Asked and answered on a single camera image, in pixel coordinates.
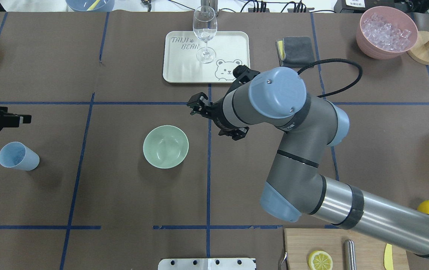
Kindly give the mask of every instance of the blue plastic container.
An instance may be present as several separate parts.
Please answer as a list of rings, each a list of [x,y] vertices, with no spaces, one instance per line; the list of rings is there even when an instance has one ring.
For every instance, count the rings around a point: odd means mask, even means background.
[[[94,0],[66,0],[66,3],[74,11],[86,12],[88,7],[94,3]],[[115,0],[101,0],[96,8],[89,12],[110,12],[113,11],[114,5]]]

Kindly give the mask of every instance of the bear drawing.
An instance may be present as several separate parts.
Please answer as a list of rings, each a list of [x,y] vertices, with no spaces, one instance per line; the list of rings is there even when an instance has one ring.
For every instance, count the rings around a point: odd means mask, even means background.
[[[218,80],[220,81],[233,81],[235,80],[235,77],[233,75],[233,69],[235,69],[237,66],[241,65],[241,60],[234,60],[232,62],[225,62],[222,59],[219,59],[216,61],[216,65],[218,66],[218,69],[216,69],[216,72],[214,75]]]

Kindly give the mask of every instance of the green bowl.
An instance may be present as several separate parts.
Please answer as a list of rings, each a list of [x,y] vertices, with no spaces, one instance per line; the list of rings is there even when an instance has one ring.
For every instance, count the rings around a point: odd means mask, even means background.
[[[151,130],[143,143],[144,158],[160,169],[179,165],[188,154],[188,149],[188,137],[183,130],[172,125],[162,125]]]

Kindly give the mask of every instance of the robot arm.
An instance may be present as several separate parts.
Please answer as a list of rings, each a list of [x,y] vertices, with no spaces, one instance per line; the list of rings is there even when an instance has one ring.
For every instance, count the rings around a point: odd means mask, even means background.
[[[313,215],[429,259],[429,215],[319,175],[326,146],[348,133],[343,110],[307,94],[290,68],[259,73],[239,66],[234,74],[237,80],[219,101],[208,102],[200,93],[187,105],[234,140],[244,138],[249,125],[263,122],[285,132],[261,195],[264,210],[289,222],[302,213]]]

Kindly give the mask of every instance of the wine glass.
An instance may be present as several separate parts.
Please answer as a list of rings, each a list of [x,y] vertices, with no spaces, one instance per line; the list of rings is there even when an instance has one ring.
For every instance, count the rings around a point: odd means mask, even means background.
[[[211,63],[216,57],[215,50],[208,47],[208,41],[213,39],[218,30],[215,10],[210,6],[201,6],[194,11],[193,32],[197,38],[204,41],[204,48],[196,52],[196,58],[201,63]]]

